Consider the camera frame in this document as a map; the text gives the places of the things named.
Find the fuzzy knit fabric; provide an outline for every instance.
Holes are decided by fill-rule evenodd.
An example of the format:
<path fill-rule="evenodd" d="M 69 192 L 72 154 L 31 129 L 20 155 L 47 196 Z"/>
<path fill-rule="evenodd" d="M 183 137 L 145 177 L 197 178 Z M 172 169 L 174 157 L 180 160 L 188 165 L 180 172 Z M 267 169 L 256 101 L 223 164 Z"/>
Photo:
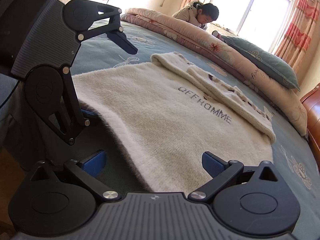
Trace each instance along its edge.
<path fill-rule="evenodd" d="M 177 52 L 75 75 L 73 82 L 81 103 L 100 115 L 153 191 L 188 194 L 208 182 L 205 151 L 245 165 L 272 161 L 269 117 Z"/>

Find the wooden headboard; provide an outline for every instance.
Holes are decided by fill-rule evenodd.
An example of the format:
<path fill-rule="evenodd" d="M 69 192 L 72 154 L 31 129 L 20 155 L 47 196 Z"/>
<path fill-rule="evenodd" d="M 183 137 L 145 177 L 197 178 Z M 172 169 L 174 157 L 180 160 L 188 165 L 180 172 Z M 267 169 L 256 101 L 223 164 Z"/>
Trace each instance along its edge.
<path fill-rule="evenodd" d="M 308 113 L 309 145 L 320 168 L 320 83 L 300 101 Z"/>

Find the blue-gray bedsheet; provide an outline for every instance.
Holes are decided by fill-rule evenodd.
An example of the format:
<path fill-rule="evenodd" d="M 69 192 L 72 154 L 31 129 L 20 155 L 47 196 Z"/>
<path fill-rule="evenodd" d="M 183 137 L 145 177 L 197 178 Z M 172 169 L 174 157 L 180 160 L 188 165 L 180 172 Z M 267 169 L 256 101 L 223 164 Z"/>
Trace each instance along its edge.
<path fill-rule="evenodd" d="M 101 23 L 103 22 L 96 22 L 93 27 Z M 140 26 L 126 22 L 122 22 L 122 26 L 128 40 L 138 48 L 136 55 L 127 54 L 110 41 L 106 34 L 103 34 L 82 43 L 71 73 L 80 74 L 148 62 L 151 54 L 177 51 L 229 85 L 237 86 L 259 109 L 265 111 L 266 107 L 273 115 L 272 127 L 276 134 L 276 142 L 272 145 L 274 165 L 301 206 L 301 215 L 293 231 L 294 236 L 301 240 L 318 240 L 320 237 L 320 176 L 307 141 L 258 94 L 207 58 Z"/>

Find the black hair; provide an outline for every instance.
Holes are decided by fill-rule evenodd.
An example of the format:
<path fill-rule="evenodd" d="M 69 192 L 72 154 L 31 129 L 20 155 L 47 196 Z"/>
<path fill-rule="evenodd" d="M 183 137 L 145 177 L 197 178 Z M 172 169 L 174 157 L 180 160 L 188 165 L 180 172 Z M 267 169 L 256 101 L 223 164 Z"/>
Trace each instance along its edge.
<path fill-rule="evenodd" d="M 210 16 L 212 20 L 216 21 L 219 17 L 219 9 L 212 3 L 206 3 L 204 5 L 198 5 L 197 9 L 202 9 L 202 14 Z"/>

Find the pillow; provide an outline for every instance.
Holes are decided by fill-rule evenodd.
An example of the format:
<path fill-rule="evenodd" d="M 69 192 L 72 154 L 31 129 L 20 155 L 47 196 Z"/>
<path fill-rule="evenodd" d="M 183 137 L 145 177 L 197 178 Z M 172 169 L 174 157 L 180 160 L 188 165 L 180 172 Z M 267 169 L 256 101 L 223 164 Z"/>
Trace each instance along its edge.
<path fill-rule="evenodd" d="M 281 58 L 239 37 L 223 36 L 222 40 L 284 87 L 289 89 L 296 88 L 300 91 L 297 76 L 292 67 Z"/>

